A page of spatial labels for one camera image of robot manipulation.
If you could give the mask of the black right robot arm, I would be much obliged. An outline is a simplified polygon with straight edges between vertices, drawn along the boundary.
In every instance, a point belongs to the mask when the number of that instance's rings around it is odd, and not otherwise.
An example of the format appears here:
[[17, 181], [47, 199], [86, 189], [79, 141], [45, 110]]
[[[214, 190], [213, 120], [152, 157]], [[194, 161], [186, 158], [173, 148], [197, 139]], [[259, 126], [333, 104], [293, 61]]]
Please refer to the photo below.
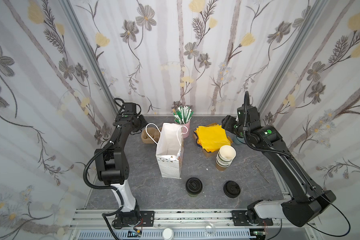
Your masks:
[[252, 150], [261, 152], [287, 184], [291, 199], [258, 200], [247, 207], [244, 222], [257, 225], [268, 219], [288, 220], [296, 227], [308, 225], [336, 200], [331, 190], [318, 185], [293, 157], [281, 134], [273, 126], [262, 126], [260, 114], [250, 104], [249, 92], [237, 109], [237, 117], [227, 115], [222, 128], [245, 141]]

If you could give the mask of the white paper gift bag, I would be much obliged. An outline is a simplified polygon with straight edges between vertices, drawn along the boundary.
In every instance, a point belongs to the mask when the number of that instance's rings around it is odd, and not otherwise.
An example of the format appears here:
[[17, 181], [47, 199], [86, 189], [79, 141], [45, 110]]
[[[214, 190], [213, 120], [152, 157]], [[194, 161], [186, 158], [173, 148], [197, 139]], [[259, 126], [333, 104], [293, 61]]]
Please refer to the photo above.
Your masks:
[[161, 133], [156, 143], [156, 159], [163, 178], [180, 179], [184, 156], [184, 139], [176, 135], [177, 124], [164, 123], [160, 129], [156, 124], [149, 123], [147, 126], [155, 126]]

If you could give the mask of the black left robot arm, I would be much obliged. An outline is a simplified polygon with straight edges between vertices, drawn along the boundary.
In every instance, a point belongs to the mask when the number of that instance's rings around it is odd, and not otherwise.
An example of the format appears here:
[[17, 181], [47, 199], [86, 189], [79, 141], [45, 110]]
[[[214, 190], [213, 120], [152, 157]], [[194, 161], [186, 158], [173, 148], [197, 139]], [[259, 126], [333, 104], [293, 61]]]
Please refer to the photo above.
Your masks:
[[[104, 217], [115, 216], [114, 227], [138, 225], [141, 222], [140, 209], [137, 200], [132, 196], [128, 185], [130, 166], [125, 154], [128, 137], [139, 134], [147, 126], [141, 107], [136, 103], [125, 102], [114, 98], [114, 103], [120, 108], [113, 126], [115, 127], [106, 145], [95, 151], [94, 156], [85, 165], [83, 171], [84, 183], [97, 190], [112, 190], [119, 201], [119, 209], [114, 213], [104, 214]], [[99, 181], [104, 186], [96, 186], [88, 180], [88, 170], [92, 163], [96, 164]]]

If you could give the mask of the brown pulp cup carrier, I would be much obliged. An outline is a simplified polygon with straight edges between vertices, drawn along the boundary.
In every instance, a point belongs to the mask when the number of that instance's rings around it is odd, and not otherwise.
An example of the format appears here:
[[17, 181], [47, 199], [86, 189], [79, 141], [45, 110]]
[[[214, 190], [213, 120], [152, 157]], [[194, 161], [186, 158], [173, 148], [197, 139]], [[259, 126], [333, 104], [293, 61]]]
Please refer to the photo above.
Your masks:
[[155, 144], [159, 141], [160, 136], [161, 133], [156, 127], [148, 127], [147, 129], [143, 129], [141, 140], [144, 144]]

